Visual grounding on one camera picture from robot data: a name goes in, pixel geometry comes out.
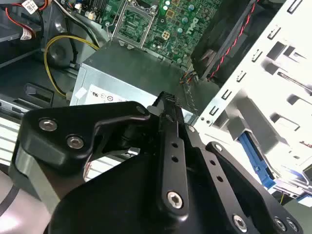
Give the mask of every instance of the black plastic part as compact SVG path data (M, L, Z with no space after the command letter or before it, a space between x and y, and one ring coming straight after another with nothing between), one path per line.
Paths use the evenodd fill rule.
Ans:
M289 47L287 48L287 50L284 52L284 55L289 56L289 55L291 55L291 53L292 53L294 50L295 50L294 47L289 46Z
M22 99L25 101L35 103L43 108L52 107L54 91L31 82L25 85L24 91L26 95Z
M31 184L30 180L28 179L27 176L25 176L24 174L22 174L15 165L15 161L16 161L16 154L17 151L19 149L19 145L20 142L17 140L16 144L15 144L15 148L14 148L14 152L12 155L12 159L11 159L11 164L9 166L9 176L12 179L12 182L18 186L19 188L22 188L24 191L26 191L27 193L29 193L30 195L34 196L35 198L37 198L38 200L40 200L34 186Z
M247 234L303 233L298 222L223 146L203 145L199 134L185 126L182 110L173 101L162 94L154 106L161 107L159 117L136 102L25 115L10 169L15 168L16 152L22 147L50 172L50 185L63 189L70 186L62 173L68 169L77 175L75 171L82 169L94 150L97 133L108 133L104 152L128 144L140 148L139 155L69 192L53 213L50 234L239 234L242 231L234 215L244 220ZM39 128L42 118L54 120L58 128L43 131ZM83 138L80 150L67 146L72 134ZM167 194L173 191L183 200L179 208L168 201ZM284 223L285 231L277 226L276 218ZM297 226L297 232L287 219Z
M273 63L269 63L266 67L265 70L266 72L270 73L271 75L274 75L274 73L279 69L276 65Z
M24 115L18 139L25 152L60 172L70 174L83 168L100 127L143 122L149 117L149 112L141 104L132 101L35 110ZM42 119L55 121L57 129L52 132L42 130L39 127ZM70 136L82 138L83 147L70 148L67 145Z
M6 175L8 175L9 173L9 167L7 165L1 164L0 163L0 171L2 171L3 173L5 173Z
M176 228L189 215L189 197L186 178L186 163L184 142L179 138L178 119L183 114L181 108L172 101L162 98L164 111L159 117L160 153L159 179L156 184L156 203L163 225L166 228ZM183 201L181 208L174 208L168 201L167 194L171 191L180 195Z
M245 204L244 213L250 215L260 233L302 234L303 230L295 218L226 149L222 148L222 152L220 152L216 147L217 144L217 142L210 142L206 149L217 156L229 182L233 185L236 181L232 188L235 194L241 198L241 203ZM286 231L282 231L274 222L276 217L284 223ZM298 227L298 232L289 226L287 219L290 219Z

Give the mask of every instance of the mounting hole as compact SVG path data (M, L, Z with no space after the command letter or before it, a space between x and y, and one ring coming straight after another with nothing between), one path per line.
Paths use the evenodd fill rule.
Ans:
M222 177L220 177L220 176L217 176L216 177L220 182L223 182L223 179L222 179Z
M240 227L244 226L244 223L240 220L238 220L237 223L239 224Z
M58 128L58 125L51 119L43 119L39 122L39 127L44 131L53 132Z
M275 217L274 221L281 230L284 232L287 230L285 224L279 218Z
M175 147L175 148L178 147L178 145L177 145L176 143L174 143L174 142L172 142L171 145L172 145L173 147Z
M215 146L219 151L222 151L222 147L221 147L220 145L215 144L214 146Z
M297 228L297 226L294 224L294 222L292 222L289 218L287 218L286 221L288 222L288 224L291 226L291 228L292 228L295 232L298 231L298 228Z
M179 162L179 159L177 159L176 156L171 156L171 160L172 160L173 162Z
M78 136L70 136L67 138L67 145L72 149L81 149L84 145L83 139Z

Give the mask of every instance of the black wire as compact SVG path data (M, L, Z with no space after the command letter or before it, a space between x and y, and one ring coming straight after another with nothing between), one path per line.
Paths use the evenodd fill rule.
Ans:
M79 23L78 21L73 20L72 18L68 17L68 16L62 11L62 9L60 8L60 6L59 6L58 4L56 4L56 3L54 3L54 4L59 8L59 10L62 12L62 14L63 14L65 17L67 17L71 22L73 22L74 24L76 24L76 25L78 25L79 27L81 27L84 31L86 31L86 33L87 33L87 34L89 35L89 37L91 38L93 44L99 46L98 43L97 43L97 40L96 40L96 39L92 36L92 34L88 31L88 29L87 29L86 26L84 26L83 24Z
M70 34L71 32L70 32L68 18L65 18L65 23L66 23L67 32ZM76 64L76 62L77 62L77 54L78 54L77 47L76 47L76 44L74 42L74 39L69 38L69 42L70 42L70 44L72 46L72 50L73 50L73 60L71 61L71 63Z
M44 22L43 22L43 18L42 18L42 13L37 10L36 11L38 16L39 16L39 20L40 20L40 26L41 26L41 38L43 38L43 34L44 34Z

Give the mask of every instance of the white label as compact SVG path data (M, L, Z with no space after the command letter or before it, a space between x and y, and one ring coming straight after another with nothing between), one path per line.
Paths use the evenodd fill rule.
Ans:
M88 19L93 20L93 14L94 14L94 12L90 12L90 13L88 14Z
M81 8L81 3L75 4L75 8L76 8L77 10L79 10L79 9Z
M23 28L23 34L20 37L20 40L30 40L31 32L28 29Z
M85 104L100 104L127 101L123 97L112 94L104 89L95 85L90 85Z
M82 98L87 93L87 90L83 87L81 87L75 94L75 97L78 99Z
M26 0L22 3L23 7L28 11L29 14L34 13L37 11L38 6L34 3L33 0Z

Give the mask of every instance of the black metal bracket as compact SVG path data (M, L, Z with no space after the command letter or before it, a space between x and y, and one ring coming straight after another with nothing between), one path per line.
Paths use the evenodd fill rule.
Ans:
M141 104L132 101L41 109L24 115L18 138L29 155L70 174L83 168L100 127L143 122L149 117Z
M161 95L159 116L136 102L24 116L10 168L28 177L54 212L50 233L302 234L223 146L201 142L174 101ZM140 153L84 183L81 170L100 133L104 151L121 140Z
M183 121L182 110L172 101L162 98L164 110L159 117L160 175L157 183L158 209L165 215L166 225L177 227L189 215L184 142L179 138L178 120Z
M185 132L189 137L187 147L197 155L210 187L214 188L228 230L253 234L303 233L295 218L223 146L217 142L205 146L196 131L185 127Z

